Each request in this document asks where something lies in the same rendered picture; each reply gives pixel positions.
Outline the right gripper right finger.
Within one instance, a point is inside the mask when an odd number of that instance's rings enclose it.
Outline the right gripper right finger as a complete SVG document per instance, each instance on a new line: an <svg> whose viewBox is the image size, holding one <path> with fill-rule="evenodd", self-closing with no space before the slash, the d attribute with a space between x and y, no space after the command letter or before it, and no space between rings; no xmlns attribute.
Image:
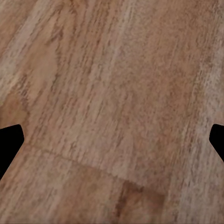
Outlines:
<svg viewBox="0 0 224 224"><path fill-rule="evenodd" d="M209 141L224 162L224 126L213 124Z"/></svg>

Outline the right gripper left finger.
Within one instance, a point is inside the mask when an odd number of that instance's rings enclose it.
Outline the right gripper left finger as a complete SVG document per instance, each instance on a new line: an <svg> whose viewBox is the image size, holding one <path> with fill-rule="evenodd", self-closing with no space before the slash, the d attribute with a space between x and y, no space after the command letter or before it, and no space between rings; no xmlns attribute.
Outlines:
<svg viewBox="0 0 224 224"><path fill-rule="evenodd" d="M20 124L0 129L0 180L24 143Z"/></svg>

